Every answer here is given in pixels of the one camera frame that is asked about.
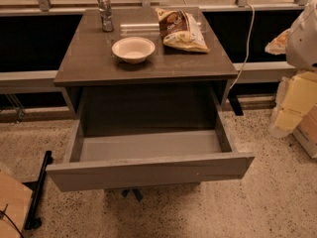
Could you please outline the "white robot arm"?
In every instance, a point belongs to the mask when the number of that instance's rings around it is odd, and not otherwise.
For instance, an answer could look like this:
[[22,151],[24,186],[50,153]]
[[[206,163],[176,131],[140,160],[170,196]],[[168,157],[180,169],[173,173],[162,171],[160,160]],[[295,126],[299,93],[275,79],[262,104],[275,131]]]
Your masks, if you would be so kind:
[[286,62],[297,69],[295,76],[281,80],[268,125],[274,137],[282,138],[291,134],[317,103],[317,0],[309,2],[291,27],[264,50],[285,54]]

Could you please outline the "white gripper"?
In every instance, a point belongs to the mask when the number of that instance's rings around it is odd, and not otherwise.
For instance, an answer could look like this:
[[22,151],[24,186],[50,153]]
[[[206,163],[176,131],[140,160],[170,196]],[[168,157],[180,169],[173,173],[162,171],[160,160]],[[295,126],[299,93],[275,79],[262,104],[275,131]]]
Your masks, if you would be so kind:
[[[288,77],[283,77],[277,88],[275,107],[272,110],[268,131],[275,138],[286,137],[301,122],[301,117],[305,116],[316,103],[316,72],[307,71],[297,74],[290,81]],[[280,110],[281,105],[290,113]]]

